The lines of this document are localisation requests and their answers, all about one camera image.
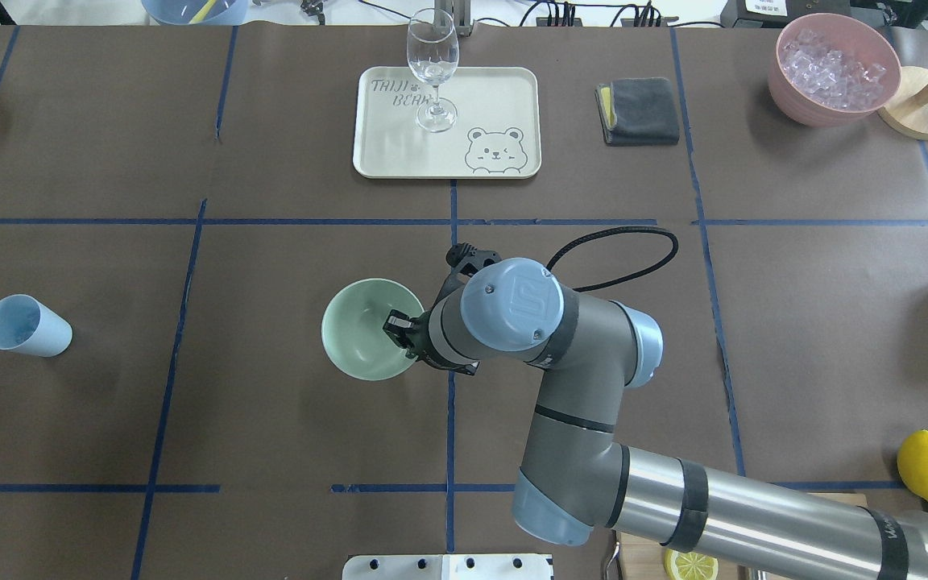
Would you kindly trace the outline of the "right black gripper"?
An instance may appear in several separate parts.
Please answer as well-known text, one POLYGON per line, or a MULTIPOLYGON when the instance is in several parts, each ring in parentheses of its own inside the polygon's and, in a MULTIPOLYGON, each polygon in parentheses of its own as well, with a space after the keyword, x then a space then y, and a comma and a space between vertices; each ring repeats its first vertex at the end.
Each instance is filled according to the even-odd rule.
POLYGON ((390 339, 408 339, 408 352, 421 363, 439 371, 452 371, 472 375, 479 369, 479 361, 457 352, 441 325, 441 315, 435 311, 424 312, 412 318, 401 311, 390 311, 383 332, 390 339))

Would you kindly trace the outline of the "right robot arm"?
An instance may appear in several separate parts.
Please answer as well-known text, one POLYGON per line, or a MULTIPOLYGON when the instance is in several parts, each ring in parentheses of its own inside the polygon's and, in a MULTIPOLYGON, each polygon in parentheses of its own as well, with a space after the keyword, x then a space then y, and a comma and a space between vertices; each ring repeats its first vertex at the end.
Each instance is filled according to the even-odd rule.
POLYGON ((793 579, 928 579, 928 513, 791 491, 615 440, 623 393, 661 363, 645 313, 562 286, 525 258, 489 263, 383 329, 408 356, 472 372, 508 357, 541 368, 512 513, 531 536, 582 545, 597 526, 793 579))

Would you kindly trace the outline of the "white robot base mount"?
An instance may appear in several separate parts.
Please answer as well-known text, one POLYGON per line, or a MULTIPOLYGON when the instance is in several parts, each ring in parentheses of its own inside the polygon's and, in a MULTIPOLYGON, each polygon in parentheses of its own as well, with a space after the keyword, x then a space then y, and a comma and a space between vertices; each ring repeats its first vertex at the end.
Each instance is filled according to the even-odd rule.
POLYGON ((342 579, 553 579, 553 558, 539 553, 358 555, 342 579))

